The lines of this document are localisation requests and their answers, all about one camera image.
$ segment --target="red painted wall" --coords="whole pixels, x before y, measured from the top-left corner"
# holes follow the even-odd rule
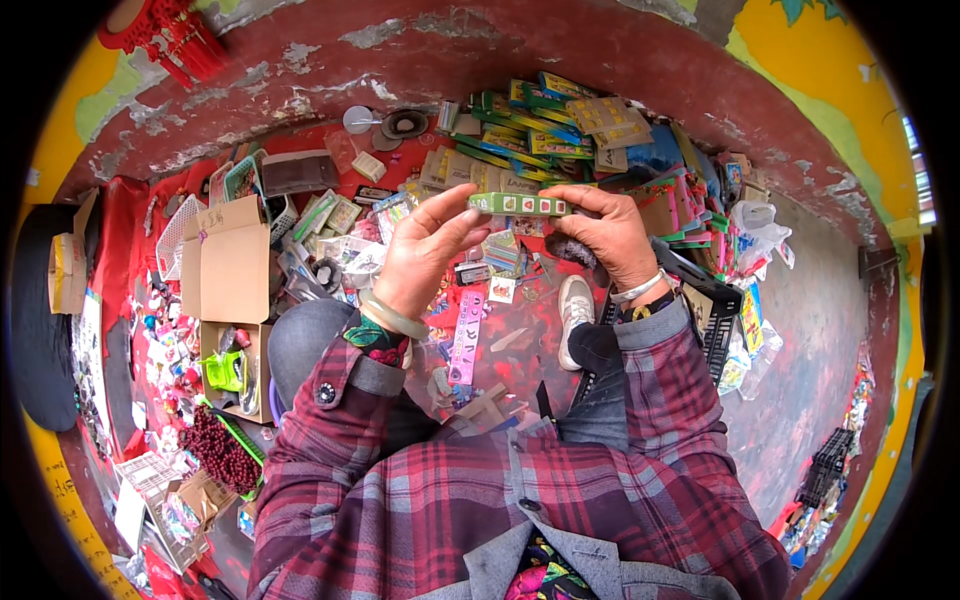
[[[221,40],[231,56],[221,77],[193,93],[172,78],[141,93],[139,108],[115,116],[86,147],[58,198],[96,182],[95,173],[149,178],[237,140],[338,119],[353,104],[434,107],[545,69],[682,120],[696,140],[745,152],[773,187],[856,243],[890,244],[871,208],[851,214],[822,186],[804,183],[838,180],[828,167],[849,169],[779,90],[720,46],[654,14],[591,0],[456,8],[437,0],[304,2]],[[296,54],[291,43],[317,48],[285,60],[285,52]],[[804,172],[796,159],[812,164]]]

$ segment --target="concrete ground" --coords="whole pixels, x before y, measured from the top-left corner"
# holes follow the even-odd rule
[[[783,348],[760,382],[758,398],[721,396],[729,451],[764,527],[773,524],[804,480],[806,461],[850,401],[857,346],[867,335],[867,295],[856,247],[823,219],[774,195],[777,223],[793,229],[791,271],[774,254],[759,283],[763,317]]]

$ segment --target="jacket sleeve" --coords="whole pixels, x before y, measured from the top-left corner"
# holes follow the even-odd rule
[[[688,474],[750,519],[756,515],[727,453],[723,407],[682,297],[616,325],[627,380],[631,450]]]
[[[288,561],[332,529],[353,485],[376,463],[404,371],[337,336],[300,386],[263,466],[248,595],[269,595]]]

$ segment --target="plaid shirt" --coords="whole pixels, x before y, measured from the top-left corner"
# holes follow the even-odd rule
[[[653,345],[625,343],[664,312],[676,315],[668,307],[615,327],[627,452],[565,443],[548,426],[512,432],[512,444],[508,432],[491,433],[414,444],[378,462],[394,398],[348,383],[361,351],[338,337],[264,466],[249,597],[409,598],[468,579],[464,555],[525,519],[508,476],[511,445],[522,450],[513,456],[524,494],[552,527],[614,542],[621,561],[719,575],[742,597],[781,598],[791,570],[736,480],[688,316]]]

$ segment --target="black bracelet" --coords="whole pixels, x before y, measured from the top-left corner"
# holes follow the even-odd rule
[[[673,291],[673,288],[670,288],[669,291],[660,296],[656,300],[650,302],[649,304],[644,304],[643,306],[638,306],[636,308],[628,308],[625,311],[622,311],[620,321],[622,323],[629,323],[631,321],[639,321],[640,319],[645,319],[650,315],[661,311],[664,306],[667,306],[677,297],[677,294]]]

